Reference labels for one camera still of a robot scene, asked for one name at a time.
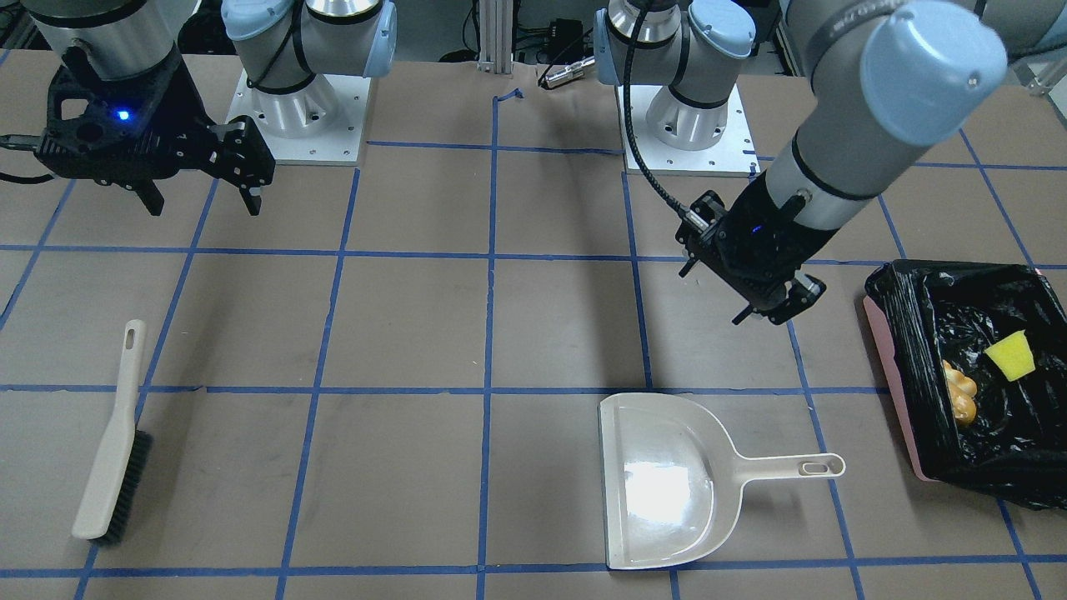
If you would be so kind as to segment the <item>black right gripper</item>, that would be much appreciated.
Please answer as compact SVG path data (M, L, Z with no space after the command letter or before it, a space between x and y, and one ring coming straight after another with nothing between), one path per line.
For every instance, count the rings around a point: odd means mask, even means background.
M58 176L121 183L153 217L165 198L157 179L201 168L236 187L248 215L262 211L262 187L277 161L251 117L217 124L177 47L147 72L103 80L83 47L69 46L48 86L35 157Z

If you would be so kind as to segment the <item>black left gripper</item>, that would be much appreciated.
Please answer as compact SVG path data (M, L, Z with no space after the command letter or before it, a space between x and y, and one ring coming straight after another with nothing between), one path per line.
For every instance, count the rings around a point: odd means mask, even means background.
M810 310L827 293L818 277L805 277L801 263L813 253L797 217L813 201L800 187L777 204L763 179L752 181L731 208L712 190L689 206L675 204L681 220L676 240L686 252L679 277L703 263L746 300L734 326L758 318L786 323Z

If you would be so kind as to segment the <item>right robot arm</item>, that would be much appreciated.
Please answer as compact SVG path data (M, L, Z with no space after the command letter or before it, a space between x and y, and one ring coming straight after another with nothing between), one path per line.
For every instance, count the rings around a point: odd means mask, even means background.
M392 1L23 1L60 65L39 135L4 135L42 175L115 185L163 212L156 183L200 171L238 190L248 214L277 159L270 139L331 128L343 107L332 76L388 75L397 45ZM237 56L245 112L209 117L184 53Z

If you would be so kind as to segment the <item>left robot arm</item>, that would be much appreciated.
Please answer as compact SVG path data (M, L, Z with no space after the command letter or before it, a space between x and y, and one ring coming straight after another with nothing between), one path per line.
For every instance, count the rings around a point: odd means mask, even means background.
M598 11L598 76L619 88L626 147L679 217L676 240L746 305L789 322L826 286L801 270L873 198L953 136L1021 58L1064 46L1063 1L784 1L816 105L766 171L724 207L655 178L634 130L633 86L659 90L647 122L668 147L712 147L754 45L732 1L611 1Z

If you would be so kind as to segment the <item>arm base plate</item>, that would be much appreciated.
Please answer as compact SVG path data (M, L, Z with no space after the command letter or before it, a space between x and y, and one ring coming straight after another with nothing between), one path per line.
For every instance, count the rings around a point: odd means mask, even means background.
M253 119L278 165L359 163L373 78L320 73L281 95L252 90L246 80L241 72L228 119Z
M680 102L664 85L633 85L630 121L644 167L656 176L749 178L761 172L737 85L712 109Z

